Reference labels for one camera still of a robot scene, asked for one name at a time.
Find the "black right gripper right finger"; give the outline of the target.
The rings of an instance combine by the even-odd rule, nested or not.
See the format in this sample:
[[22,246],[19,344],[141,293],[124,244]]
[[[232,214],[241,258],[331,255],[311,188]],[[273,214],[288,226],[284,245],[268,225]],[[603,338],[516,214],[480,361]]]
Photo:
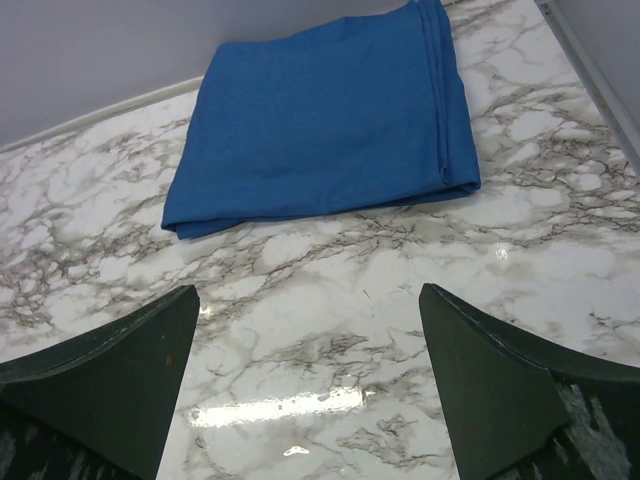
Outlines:
[[419,308],[460,478],[638,478],[638,368],[545,340],[436,284]]

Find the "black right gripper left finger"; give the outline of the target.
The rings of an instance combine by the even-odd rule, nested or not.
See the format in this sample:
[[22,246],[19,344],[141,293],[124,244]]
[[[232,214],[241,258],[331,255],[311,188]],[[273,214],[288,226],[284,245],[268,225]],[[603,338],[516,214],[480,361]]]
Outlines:
[[181,286],[2,363],[2,478],[155,478],[199,307],[195,287]]

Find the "blue surgical drape cloth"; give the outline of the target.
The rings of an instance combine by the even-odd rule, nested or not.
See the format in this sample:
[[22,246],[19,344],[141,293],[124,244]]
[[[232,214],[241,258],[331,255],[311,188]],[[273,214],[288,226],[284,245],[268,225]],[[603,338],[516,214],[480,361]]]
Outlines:
[[221,45],[200,86],[161,226],[450,200],[481,185],[449,18],[438,1]]

